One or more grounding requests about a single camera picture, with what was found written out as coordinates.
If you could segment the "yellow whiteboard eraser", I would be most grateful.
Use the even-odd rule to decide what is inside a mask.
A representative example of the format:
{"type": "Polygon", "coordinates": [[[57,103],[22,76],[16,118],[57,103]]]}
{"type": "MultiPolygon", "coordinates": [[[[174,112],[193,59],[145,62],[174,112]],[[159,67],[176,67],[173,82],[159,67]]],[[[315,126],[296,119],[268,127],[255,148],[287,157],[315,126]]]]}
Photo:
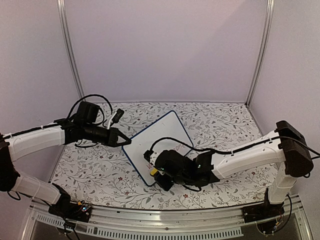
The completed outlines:
{"type": "Polygon", "coordinates": [[[158,170],[155,169],[155,168],[153,168],[153,169],[150,171],[150,175],[151,175],[151,176],[154,176],[157,172],[158,172],[158,170]]]}

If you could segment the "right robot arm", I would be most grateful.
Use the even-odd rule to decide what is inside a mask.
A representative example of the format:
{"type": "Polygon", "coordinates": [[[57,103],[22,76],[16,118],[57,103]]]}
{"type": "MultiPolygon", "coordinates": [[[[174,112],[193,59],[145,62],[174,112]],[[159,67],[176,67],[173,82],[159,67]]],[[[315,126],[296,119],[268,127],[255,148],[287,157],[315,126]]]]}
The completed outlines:
{"type": "Polygon", "coordinates": [[[305,137],[285,120],[277,122],[275,130],[236,149],[198,149],[199,154],[194,159],[173,149],[155,152],[156,144],[165,140],[166,137],[156,140],[143,154],[144,159],[155,169],[151,176],[165,191],[169,191],[176,184],[199,192],[203,187],[238,172],[279,163],[275,181],[268,187],[265,202],[258,208],[262,218],[269,218],[274,214],[297,179],[311,173],[314,168],[311,153],[319,154],[311,149],[305,137]]]}

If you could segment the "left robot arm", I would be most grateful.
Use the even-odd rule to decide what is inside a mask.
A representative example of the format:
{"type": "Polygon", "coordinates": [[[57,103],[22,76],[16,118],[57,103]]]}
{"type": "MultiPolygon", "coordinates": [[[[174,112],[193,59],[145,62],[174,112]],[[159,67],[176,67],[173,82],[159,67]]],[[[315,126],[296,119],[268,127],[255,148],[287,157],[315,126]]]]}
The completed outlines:
{"type": "Polygon", "coordinates": [[[18,172],[14,163],[43,150],[76,144],[82,140],[111,148],[129,145],[131,140],[113,126],[119,122],[124,111],[113,110],[110,106],[110,117],[106,118],[99,105],[86,100],[90,97],[86,95],[77,100],[64,118],[0,136],[1,192],[16,192],[39,199],[54,206],[63,217],[70,217],[74,213],[71,197],[62,187],[18,172]]]}

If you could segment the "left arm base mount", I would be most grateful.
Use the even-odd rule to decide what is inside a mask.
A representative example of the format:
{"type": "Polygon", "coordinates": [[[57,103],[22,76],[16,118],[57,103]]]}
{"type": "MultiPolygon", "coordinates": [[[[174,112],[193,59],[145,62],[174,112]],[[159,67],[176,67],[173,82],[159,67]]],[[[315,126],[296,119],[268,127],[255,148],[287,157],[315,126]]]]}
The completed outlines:
{"type": "Polygon", "coordinates": [[[92,204],[84,200],[71,202],[69,198],[62,198],[56,204],[51,204],[48,212],[63,219],[88,223],[92,214],[92,204]]]}

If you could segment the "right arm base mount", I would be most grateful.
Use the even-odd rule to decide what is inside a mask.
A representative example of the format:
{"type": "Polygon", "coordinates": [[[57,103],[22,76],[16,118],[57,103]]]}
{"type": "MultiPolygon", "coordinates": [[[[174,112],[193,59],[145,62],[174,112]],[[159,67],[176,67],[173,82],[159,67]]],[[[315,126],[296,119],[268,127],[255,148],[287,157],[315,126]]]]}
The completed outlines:
{"type": "Polygon", "coordinates": [[[284,202],[271,204],[265,201],[260,204],[245,206],[241,209],[245,223],[256,222],[284,214],[284,202]]]}

